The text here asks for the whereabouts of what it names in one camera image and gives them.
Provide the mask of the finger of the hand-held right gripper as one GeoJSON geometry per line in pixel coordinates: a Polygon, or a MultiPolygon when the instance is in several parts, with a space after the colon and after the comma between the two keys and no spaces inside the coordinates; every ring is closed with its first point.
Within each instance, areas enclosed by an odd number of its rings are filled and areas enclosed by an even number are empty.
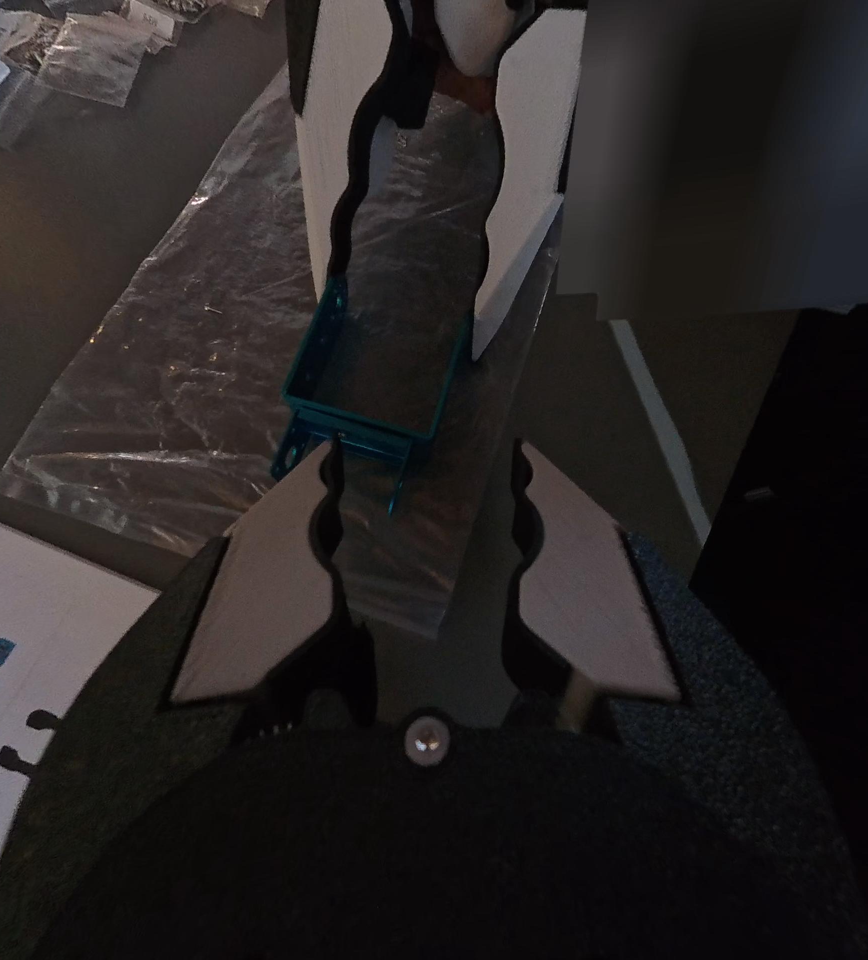
{"type": "Polygon", "coordinates": [[[471,359],[500,330],[564,194],[583,53],[583,3],[541,5],[501,48],[495,72],[499,177],[486,215],[471,359]]]}
{"type": "Polygon", "coordinates": [[[296,139],[312,277],[326,282],[341,249],[335,222],[352,179],[355,114],[381,78],[393,26],[382,1],[322,1],[317,7],[296,139]]]}

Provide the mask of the long-legged blue U bracket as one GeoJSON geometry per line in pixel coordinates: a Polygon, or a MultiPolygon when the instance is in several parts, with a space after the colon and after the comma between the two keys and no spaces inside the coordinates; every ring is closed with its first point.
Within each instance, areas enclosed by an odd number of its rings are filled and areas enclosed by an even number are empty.
{"type": "Polygon", "coordinates": [[[348,306],[345,275],[328,278],[281,391],[296,421],[350,446],[420,447],[436,436],[454,376],[470,350],[473,314],[438,321],[348,306]]]}

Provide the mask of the white instruction manual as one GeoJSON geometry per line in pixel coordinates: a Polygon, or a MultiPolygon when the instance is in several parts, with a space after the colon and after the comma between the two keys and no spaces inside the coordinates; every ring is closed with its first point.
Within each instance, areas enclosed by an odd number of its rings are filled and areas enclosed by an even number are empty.
{"type": "MultiPolygon", "coordinates": [[[[88,678],[158,591],[0,524],[0,751],[40,761],[53,732],[28,725],[62,717],[88,678]]],[[[28,779],[0,766],[0,853],[28,779]]]]}

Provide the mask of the clear plastic bag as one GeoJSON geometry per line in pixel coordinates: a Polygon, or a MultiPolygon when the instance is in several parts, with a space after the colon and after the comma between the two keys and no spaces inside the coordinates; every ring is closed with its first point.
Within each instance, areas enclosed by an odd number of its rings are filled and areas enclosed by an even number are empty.
{"type": "MultiPolygon", "coordinates": [[[[439,322],[451,353],[497,173],[492,123],[443,97],[397,136],[355,219],[351,310],[439,322]]],[[[162,241],[67,366],[0,471],[0,494],[188,556],[272,486],[281,391],[313,317],[286,68],[258,97],[162,241]],[[224,306],[224,315],[204,310],[224,306]]],[[[366,618],[433,639],[558,261],[560,220],[476,363],[462,355],[426,461],[345,460],[335,562],[366,618]]]]}

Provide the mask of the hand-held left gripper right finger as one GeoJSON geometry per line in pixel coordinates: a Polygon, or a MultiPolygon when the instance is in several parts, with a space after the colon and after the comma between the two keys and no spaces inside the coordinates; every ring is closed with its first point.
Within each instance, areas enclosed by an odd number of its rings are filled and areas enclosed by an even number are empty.
{"type": "Polygon", "coordinates": [[[622,527],[524,440],[512,449],[511,493],[520,559],[505,608],[505,671],[514,685],[559,699],[578,677],[595,694],[679,703],[622,527]]]}

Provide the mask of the short-legged blue U bracket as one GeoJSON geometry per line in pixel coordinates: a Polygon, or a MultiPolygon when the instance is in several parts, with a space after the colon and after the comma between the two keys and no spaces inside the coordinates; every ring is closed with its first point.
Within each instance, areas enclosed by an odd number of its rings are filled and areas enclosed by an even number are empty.
{"type": "Polygon", "coordinates": [[[279,481],[296,467],[313,440],[340,442],[344,452],[396,467],[388,503],[391,516],[400,496],[415,441],[406,431],[382,426],[355,414],[300,407],[292,415],[272,462],[272,477],[279,481]]]}

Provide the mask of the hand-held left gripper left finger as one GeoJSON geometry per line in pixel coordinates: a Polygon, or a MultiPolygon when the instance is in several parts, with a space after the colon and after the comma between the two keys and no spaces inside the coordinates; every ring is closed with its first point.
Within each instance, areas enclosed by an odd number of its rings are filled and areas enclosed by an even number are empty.
{"type": "Polygon", "coordinates": [[[325,441],[233,525],[170,694],[172,706],[244,699],[344,609],[334,555],[344,451],[325,441]]]}

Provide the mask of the person's right hand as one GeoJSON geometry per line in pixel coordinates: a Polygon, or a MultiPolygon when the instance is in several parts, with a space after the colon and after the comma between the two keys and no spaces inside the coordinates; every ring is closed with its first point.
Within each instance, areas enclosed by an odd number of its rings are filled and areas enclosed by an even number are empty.
{"type": "Polygon", "coordinates": [[[447,56],[439,60],[434,90],[465,104],[476,114],[495,114],[496,78],[467,76],[447,56]]]}

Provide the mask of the pile of small screw bags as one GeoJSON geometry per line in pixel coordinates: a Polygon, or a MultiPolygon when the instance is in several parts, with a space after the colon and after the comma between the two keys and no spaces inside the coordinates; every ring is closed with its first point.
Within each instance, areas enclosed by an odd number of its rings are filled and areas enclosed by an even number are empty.
{"type": "Polygon", "coordinates": [[[0,2],[0,145],[61,94],[122,108],[146,56],[215,8],[262,18],[266,1],[0,2]]]}

